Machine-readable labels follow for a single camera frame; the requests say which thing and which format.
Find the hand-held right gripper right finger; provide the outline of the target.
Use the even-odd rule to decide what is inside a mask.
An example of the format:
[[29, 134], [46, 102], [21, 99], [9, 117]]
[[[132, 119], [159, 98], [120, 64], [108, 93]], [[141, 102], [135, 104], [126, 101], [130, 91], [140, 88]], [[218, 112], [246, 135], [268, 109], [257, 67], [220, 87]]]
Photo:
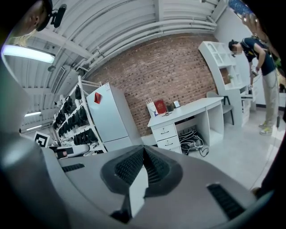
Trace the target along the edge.
[[210, 163], [144, 147], [145, 203], [134, 217], [140, 229], [268, 229], [261, 198]]

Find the white low cabinet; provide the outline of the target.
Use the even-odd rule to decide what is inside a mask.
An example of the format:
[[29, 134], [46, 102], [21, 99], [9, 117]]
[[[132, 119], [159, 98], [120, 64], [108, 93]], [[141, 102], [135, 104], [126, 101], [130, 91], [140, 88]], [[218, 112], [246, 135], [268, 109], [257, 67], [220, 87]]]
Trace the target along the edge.
[[257, 94], [256, 87], [252, 87], [251, 85], [245, 86], [240, 90], [243, 125], [248, 122], [250, 111], [256, 110]]

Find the white paper bag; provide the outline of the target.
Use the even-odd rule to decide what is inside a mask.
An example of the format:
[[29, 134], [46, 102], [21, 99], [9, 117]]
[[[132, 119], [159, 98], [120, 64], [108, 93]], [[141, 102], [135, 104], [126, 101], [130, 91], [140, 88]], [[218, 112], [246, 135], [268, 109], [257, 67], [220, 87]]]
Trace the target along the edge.
[[151, 117], [156, 117], [158, 115], [156, 106], [151, 98], [147, 99], [146, 101], [147, 109]]

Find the white bookshelf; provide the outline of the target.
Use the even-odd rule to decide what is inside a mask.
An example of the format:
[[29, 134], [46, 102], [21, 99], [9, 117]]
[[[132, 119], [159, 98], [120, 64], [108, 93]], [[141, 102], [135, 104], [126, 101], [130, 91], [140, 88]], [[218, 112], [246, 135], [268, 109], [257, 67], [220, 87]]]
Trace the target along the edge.
[[[235, 58], [227, 45], [220, 42], [203, 41], [198, 47], [205, 59], [214, 79], [219, 95], [228, 96], [233, 106], [234, 125], [243, 126], [240, 90], [246, 86], [243, 83]], [[234, 85], [229, 81], [228, 74], [234, 78]]]

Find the long ceiling light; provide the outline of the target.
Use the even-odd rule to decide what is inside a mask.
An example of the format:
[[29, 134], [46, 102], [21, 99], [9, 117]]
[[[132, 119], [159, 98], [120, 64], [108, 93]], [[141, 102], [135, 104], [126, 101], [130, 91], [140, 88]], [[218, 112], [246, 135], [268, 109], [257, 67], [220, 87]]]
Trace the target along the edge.
[[45, 63], [53, 63], [55, 56], [42, 51], [37, 51], [25, 47], [5, 45], [2, 53], [8, 56], [22, 57], [27, 59], [33, 59]]

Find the grey chair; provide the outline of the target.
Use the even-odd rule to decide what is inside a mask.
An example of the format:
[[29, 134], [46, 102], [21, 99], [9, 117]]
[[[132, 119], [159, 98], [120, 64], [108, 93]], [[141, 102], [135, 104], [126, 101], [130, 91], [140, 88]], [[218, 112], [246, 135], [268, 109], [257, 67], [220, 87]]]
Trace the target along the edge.
[[[207, 98], [216, 98], [216, 97], [222, 97], [222, 96], [218, 95], [217, 93], [215, 93], [213, 91], [210, 91], [210, 92], [206, 93], [206, 97]], [[223, 109], [223, 115], [230, 112], [232, 125], [234, 125], [234, 117], [233, 117], [233, 112], [232, 112], [233, 106], [231, 105], [230, 99], [228, 96], [223, 96], [222, 109]]]

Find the white ceiling pipe bundle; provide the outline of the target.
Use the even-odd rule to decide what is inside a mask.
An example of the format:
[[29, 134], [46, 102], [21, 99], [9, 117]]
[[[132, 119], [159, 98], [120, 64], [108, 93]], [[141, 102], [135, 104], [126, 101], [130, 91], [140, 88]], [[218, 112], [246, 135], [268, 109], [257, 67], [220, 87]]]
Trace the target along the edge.
[[98, 61], [95, 60], [98, 56], [103, 54], [104, 57], [106, 57], [114, 53], [116, 50], [130, 44], [131, 42], [139, 41], [139, 39], [148, 35], [156, 34], [158, 31], [165, 32], [167, 30], [170, 31], [191, 28], [206, 29], [207, 31], [212, 32], [217, 27], [217, 24], [210, 17], [207, 17], [207, 19], [209, 19], [209, 21], [201, 21], [196, 19], [172, 19], [140, 26], [120, 36], [117, 36], [115, 39], [100, 47], [96, 53], [86, 60], [85, 63], [88, 64], [90, 68], [93, 68], [93, 66], [98, 63]]

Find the row of black bags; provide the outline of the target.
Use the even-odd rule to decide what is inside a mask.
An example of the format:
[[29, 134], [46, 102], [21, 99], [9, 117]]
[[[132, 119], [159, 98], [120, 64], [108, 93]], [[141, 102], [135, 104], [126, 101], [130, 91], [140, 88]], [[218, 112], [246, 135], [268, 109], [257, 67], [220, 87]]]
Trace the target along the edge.
[[54, 115], [53, 129], [59, 145], [98, 145], [86, 97], [87, 92], [77, 84], [65, 99], [58, 101], [60, 107]]

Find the green leafy plant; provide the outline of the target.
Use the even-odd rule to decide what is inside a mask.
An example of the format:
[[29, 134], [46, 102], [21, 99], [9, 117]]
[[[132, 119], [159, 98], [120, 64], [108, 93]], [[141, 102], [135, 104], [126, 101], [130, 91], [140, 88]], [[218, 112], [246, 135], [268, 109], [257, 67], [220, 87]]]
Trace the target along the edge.
[[285, 72], [282, 68], [282, 64], [281, 64], [281, 59], [280, 58], [277, 58], [275, 60], [275, 64], [276, 64], [276, 67], [277, 67], [277, 70], [279, 71], [279, 73], [285, 77]]

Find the white refrigerator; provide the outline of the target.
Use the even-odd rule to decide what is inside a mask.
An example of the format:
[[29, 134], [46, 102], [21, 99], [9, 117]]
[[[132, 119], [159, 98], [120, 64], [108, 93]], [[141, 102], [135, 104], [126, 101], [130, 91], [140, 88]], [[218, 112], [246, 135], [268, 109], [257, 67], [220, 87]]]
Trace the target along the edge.
[[[94, 102], [95, 92], [102, 95], [100, 104]], [[108, 152], [143, 144], [126, 97], [121, 90], [106, 83], [90, 93], [87, 102], [97, 131]]]

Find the white metal shelf rack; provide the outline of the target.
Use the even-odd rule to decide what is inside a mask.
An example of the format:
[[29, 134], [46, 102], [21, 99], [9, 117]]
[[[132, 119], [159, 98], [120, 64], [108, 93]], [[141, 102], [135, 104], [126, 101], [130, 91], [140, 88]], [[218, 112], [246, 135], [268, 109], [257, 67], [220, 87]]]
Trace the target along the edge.
[[76, 85], [66, 96], [60, 96], [59, 111], [54, 114], [53, 128], [61, 146], [87, 144], [90, 148], [85, 156], [106, 153], [107, 149], [97, 131], [90, 114], [87, 96], [101, 83], [92, 83], [78, 77]]

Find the white desk with drawers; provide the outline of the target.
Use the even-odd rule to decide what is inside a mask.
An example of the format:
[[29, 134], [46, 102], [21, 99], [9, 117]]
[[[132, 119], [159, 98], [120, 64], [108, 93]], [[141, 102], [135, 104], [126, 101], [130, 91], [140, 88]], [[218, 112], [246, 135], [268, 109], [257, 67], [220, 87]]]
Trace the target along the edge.
[[157, 147], [182, 153], [179, 132], [194, 129], [205, 146], [223, 140], [224, 120], [222, 97], [201, 98], [174, 109], [169, 115], [160, 114], [149, 120]]

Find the ceiling air vent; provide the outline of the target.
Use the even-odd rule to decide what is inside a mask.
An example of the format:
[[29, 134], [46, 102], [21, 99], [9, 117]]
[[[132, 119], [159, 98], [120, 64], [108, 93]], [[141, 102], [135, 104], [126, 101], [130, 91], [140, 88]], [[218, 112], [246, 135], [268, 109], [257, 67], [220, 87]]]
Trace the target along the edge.
[[66, 71], [66, 69], [62, 66], [62, 67], [60, 68], [60, 70], [59, 70], [59, 72], [58, 72], [58, 74], [57, 74], [55, 80], [54, 80], [54, 83], [53, 83], [52, 87], [51, 87], [51, 92], [52, 92], [53, 94], [56, 93], [56, 90], [57, 90], [57, 88], [58, 88], [58, 86], [59, 86], [59, 83], [60, 83], [60, 81], [61, 81], [63, 75], [65, 74], [65, 71]]

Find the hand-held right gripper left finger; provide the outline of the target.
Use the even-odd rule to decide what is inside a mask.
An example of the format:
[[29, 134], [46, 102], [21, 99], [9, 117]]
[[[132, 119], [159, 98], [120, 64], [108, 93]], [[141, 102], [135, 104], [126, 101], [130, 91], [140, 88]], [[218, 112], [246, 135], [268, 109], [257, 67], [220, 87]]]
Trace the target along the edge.
[[143, 164], [146, 147], [131, 146], [111, 153], [90, 157], [56, 159], [52, 150], [43, 152], [53, 188], [67, 222], [65, 229], [148, 229], [148, 218], [140, 209], [131, 212], [129, 177], [137, 172], [122, 175], [117, 165], [124, 169], [131, 163]]

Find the blue phone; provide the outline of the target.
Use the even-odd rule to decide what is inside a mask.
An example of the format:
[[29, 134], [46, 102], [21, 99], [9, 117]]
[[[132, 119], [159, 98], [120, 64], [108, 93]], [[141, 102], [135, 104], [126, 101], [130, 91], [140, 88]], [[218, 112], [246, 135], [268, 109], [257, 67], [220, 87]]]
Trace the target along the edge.
[[253, 14], [253, 11], [241, 0], [228, 0], [228, 6], [237, 15]]

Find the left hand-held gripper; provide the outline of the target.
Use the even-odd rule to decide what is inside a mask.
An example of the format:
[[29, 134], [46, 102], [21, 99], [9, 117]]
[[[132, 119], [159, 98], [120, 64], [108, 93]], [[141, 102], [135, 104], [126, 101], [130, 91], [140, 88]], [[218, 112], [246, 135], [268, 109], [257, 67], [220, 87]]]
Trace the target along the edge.
[[59, 147], [55, 144], [50, 135], [36, 131], [34, 141], [41, 147], [44, 153], [53, 153], [57, 159], [59, 157], [76, 157], [90, 151], [90, 146], [87, 144]]

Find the red hardcover book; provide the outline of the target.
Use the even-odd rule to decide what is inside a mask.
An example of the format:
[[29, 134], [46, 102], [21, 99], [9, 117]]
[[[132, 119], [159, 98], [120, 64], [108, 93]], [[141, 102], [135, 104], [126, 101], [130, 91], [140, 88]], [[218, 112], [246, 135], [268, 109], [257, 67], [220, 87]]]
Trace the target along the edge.
[[154, 105], [159, 115], [167, 112], [166, 105], [162, 99], [155, 101]]

